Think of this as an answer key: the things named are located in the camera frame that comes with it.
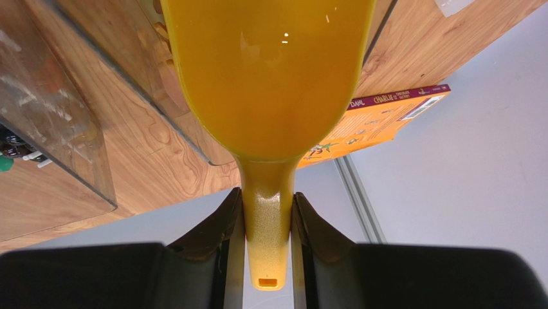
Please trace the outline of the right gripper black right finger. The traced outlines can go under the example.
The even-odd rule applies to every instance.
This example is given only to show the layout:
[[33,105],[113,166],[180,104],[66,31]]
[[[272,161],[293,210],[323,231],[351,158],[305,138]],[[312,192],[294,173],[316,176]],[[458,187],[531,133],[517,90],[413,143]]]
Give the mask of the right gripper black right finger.
[[532,268],[499,249],[355,243],[293,199],[295,308],[546,308]]

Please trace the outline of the yellow plastic scoop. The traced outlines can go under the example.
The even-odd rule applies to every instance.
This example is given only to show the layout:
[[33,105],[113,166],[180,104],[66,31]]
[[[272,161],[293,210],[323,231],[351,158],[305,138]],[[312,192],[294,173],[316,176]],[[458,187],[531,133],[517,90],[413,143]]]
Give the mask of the yellow plastic scoop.
[[286,282],[295,171],[341,119],[374,1],[162,1],[191,111],[235,158],[251,283]]

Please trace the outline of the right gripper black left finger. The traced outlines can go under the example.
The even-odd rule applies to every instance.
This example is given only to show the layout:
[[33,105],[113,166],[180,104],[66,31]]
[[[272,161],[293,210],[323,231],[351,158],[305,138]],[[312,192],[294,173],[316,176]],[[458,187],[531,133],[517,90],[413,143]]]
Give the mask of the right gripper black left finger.
[[241,308],[242,192],[169,245],[127,243],[1,256],[2,308]]

